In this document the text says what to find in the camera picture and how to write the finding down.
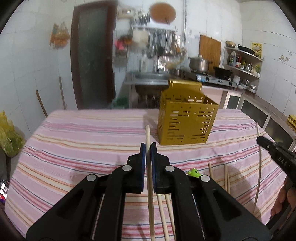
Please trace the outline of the right hand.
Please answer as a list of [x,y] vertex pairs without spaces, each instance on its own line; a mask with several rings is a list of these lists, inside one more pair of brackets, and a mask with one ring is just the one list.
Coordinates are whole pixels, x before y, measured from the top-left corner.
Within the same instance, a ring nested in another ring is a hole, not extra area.
[[287,180],[288,180],[288,176],[285,178],[284,181],[284,185],[282,186],[281,190],[278,193],[278,197],[274,203],[274,206],[271,209],[271,216],[270,218],[272,218],[274,215],[280,213],[282,206],[283,206],[283,202],[285,200],[288,201],[288,203],[291,206],[291,209],[294,210],[295,206],[296,206],[296,192],[295,192],[295,188],[291,187],[288,191],[285,190],[285,187],[287,185]]

